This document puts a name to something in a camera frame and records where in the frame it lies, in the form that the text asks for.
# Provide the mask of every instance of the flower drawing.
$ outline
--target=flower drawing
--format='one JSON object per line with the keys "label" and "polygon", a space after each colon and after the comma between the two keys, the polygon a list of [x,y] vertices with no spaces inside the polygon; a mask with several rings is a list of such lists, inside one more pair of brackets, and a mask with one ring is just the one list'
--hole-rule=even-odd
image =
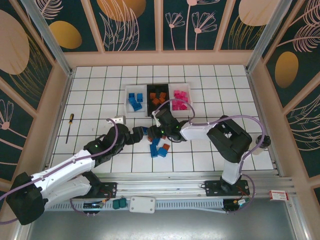
{"label": "flower drawing", "polygon": [[197,50],[197,38],[198,34],[208,33],[217,30],[217,24],[214,24],[216,21],[215,13],[204,12],[201,17],[199,17],[199,12],[192,14],[192,23],[195,32],[195,44],[194,50]]}
{"label": "flower drawing", "polygon": [[182,27],[186,24],[186,22],[183,21],[183,17],[181,15],[181,12],[180,13],[175,12],[172,15],[170,12],[168,12],[165,14],[165,19],[166,19],[166,22],[168,23],[169,28],[170,28],[173,50],[176,50],[172,29]]}

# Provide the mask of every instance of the dark green wallpaper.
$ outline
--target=dark green wallpaper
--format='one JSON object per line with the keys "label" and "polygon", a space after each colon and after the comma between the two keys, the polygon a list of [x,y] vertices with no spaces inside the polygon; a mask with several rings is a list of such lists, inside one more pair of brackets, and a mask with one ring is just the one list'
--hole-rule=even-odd
{"label": "dark green wallpaper", "polygon": [[320,3],[306,0],[266,64],[283,107],[320,71],[319,16]]}
{"label": "dark green wallpaper", "polygon": [[0,18],[0,77],[37,109],[52,65],[8,1],[0,5]]}
{"label": "dark green wallpaper", "polygon": [[12,180],[33,117],[0,90],[0,179]]}
{"label": "dark green wallpaper", "polygon": [[90,3],[106,51],[156,50],[154,0],[125,0],[125,6],[120,0]]}
{"label": "dark green wallpaper", "polygon": [[225,6],[226,0],[164,0],[163,50],[213,50]]}
{"label": "dark green wallpaper", "polygon": [[286,115],[309,177],[320,174],[320,85]]}

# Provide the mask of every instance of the orange cube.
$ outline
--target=orange cube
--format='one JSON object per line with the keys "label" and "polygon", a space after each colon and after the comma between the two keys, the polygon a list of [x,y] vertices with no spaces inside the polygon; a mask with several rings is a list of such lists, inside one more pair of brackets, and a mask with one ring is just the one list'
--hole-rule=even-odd
{"label": "orange cube", "polygon": [[160,98],[166,99],[166,95],[167,95],[167,94],[166,94],[165,92],[161,92],[161,93],[160,93]]}
{"label": "orange cube", "polygon": [[156,98],[156,93],[150,92],[150,99],[155,99],[155,98]]}
{"label": "orange cube", "polygon": [[160,101],[161,104],[163,104],[166,100],[163,97],[160,97],[159,101]]}
{"label": "orange cube", "polygon": [[162,146],[166,151],[169,151],[170,146],[168,144],[163,144]]}
{"label": "orange cube", "polygon": [[160,101],[158,98],[155,98],[153,99],[152,103],[157,106],[160,103]]}

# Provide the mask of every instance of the cube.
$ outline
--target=cube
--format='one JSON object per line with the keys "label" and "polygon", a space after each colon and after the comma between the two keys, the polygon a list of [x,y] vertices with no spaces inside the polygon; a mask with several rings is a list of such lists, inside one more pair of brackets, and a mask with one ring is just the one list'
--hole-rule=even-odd
{"label": "cube", "polygon": [[143,94],[142,94],[142,93],[138,93],[138,94],[136,95],[136,101],[137,101],[138,103],[142,103],[142,102],[144,101],[144,97],[143,97]]}
{"label": "cube", "polygon": [[156,98],[156,93],[150,92],[150,99],[155,99],[155,98]]}
{"label": "cube", "polygon": [[155,106],[157,106],[157,105],[160,103],[160,101],[159,101],[158,98],[155,98],[155,99],[153,99],[152,103],[153,103]]}

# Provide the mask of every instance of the leaf drawing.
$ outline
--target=leaf drawing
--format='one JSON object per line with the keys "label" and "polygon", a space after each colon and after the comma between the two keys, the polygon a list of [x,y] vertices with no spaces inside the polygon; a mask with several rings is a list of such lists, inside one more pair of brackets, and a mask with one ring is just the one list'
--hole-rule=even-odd
{"label": "leaf drawing", "polygon": [[305,25],[295,34],[294,39],[280,43],[277,47],[293,43],[293,48],[297,52],[312,52],[320,43],[320,25]]}
{"label": "leaf drawing", "polygon": [[64,7],[62,0],[35,0],[41,15],[45,19],[53,20]]}

